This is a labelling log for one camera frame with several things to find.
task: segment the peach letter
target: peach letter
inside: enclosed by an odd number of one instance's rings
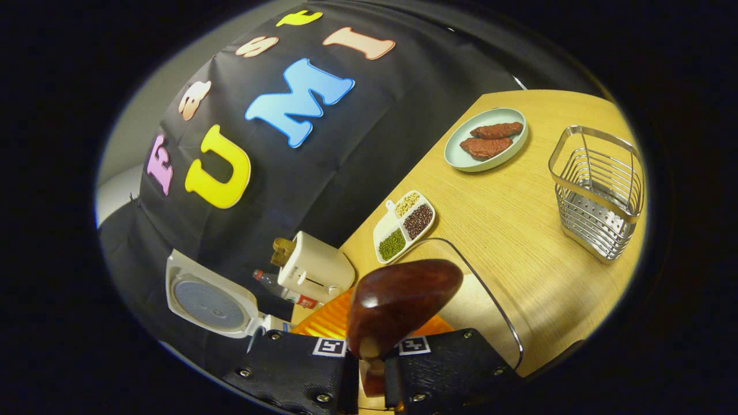
[[[243,55],[244,58],[253,58],[254,56],[262,53],[270,47],[273,47],[279,38],[267,38],[266,36],[259,36],[256,39],[252,39],[249,43],[239,47],[236,51],[236,55]]]
[[[203,153],[214,151],[223,157],[233,166],[233,175],[227,183],[221,183],[202,169],[200,159],[195,159],[184,178],[184,189],[188,192],[194,191],[216,208],[230,208],[241,199],[249,184],[251,177],[249,156],[241,147],[221,135],[221,127],[218,124],[210,127],[205,134],[200,150]]]
[[[164,135],[159,134],[156,136],[154,142],[154,149],[151,150],[151,155],[148,157],[148,164],[146,165],[146,174],[154,176],[154,179],[162,185],[164,195],[169,194],[169,185],[172,184],[172,166],[164,167],[164,163],[169,162],[169,153],[162,148],[164,144]]]
[[[326,46],[329,44],[340,44],[351,49],[356,49],[364,52],[364,56],[370,61],[382,57],[395,47],[395,41],[380,41],[379,39],[370,38],[369,36],[352,32],[350,27],[343,27],[342,29],[336,30],[325,38],[323,44]]]
[[[282,26],[283,24],[291,24],[292,26],[301,26],[303,24],[308,24],[311,21],[316,21],[320,18],[323,14],[321,12],[313,13],[309,16],[307,16],[305,13],[307,13],[307,10],[301,10],[297,13],[292,13],[287,16],[282,17],[282,20],[280,20],[277,23],[277,27]]]

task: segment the stainless steel basket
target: stainless steel basket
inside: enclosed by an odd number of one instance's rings
[[[581,136],[560,175],[554,173],[566,142]],[[605,142],[627,150],[629,160],[617,160],[597,149]],[[638,150],[627,141],[583,126],[567,127],[559,138],[548,170],[556,182],[556,200],[564,233],[586,247],[598,259],[617,259],[628,245],[644,203],[644,183]]]

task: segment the letter m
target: letter m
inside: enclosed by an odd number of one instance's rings
[[[259,95],[246,110],[245,118],[260,118],[268,122],[289,138],[288,143],[292,148],[299,147],[305,141],[313,125],[309,121],[299,123],[288,114],[321,117],[323,109],[313,93],[320,95],[325,105],[333,105],[355,84],[353,79],[341,79],[312,66],[307,58],[285,69],[284,80],[291,90],[289,94]]]

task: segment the foam letter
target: foam letter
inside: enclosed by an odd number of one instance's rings
[[[253,58],[254,56],[262,53],[270,47],[273,47],[279,38],[267,38],[266,36],[259,36],[256,39],[252,39],[249,43],[239,47],[236,51],[236,55],[243,55],[244,58]]]
[[[221,127],[218,124],[210,127],[210,130],[202,139],[200,150],[216,152],[233,166],[233,175],[228,183],[221,183],[213,179],[202,169],[200,159],[195,159],[184,178],[184,189],[195,192],[207,200],[216,208],[227,209],[235,205],[246,190],[251,177],[251,162],[246,152],[236,144],[221,135]]]
[[[164,163],[169,162],[169,153],[162,148],[164,144],[164,136],[159,134],[156,136],[154,142],[154,148],[151,150],[151,155],[148,157],[148,164],[146,165],[146,174],[154,176],[154,179],[162,185],[164,195],[169,194],[169,185],[172,183],[172,166],[164,167]]]
[[[316,21],[320,18],[323,14],[321,12],[313,13],[309,16],[307,16],[305,13],[307,13],[307,10],[301,10],[297,13],[292,13],[287,16],[282,17],[282,20],[280,20],[277,23],[277,27],[282,26],[283,24],[291,24],[292,26],[302,26],[303,24],[308,24],[311,21]]]
[[[329,44],[340,44],[351,49],[356,49],[364,52],[364,56],[370,61],[382,57],[395,47],[394,41],[380,41],[379,39],[370,38],[369,36],[352,32],[350,27],[343,27],[342,29],[336,30],[325,38],[323,44],[326,46]]]
[[[354,80],[341,79],[312,66],[307,58],[302,58],[284,71],[284,80],[290,88],[289,94],[262,94],[256,97],[244,115],[247,120],[260,118],[288,138],[292,148],[299,147],[313,129],[312,123],[303,121],[298,123],[287,114],[303,117],[321,117],[320,108],[314,92],[323,97],[325,105],[337,103],[351,88]]]

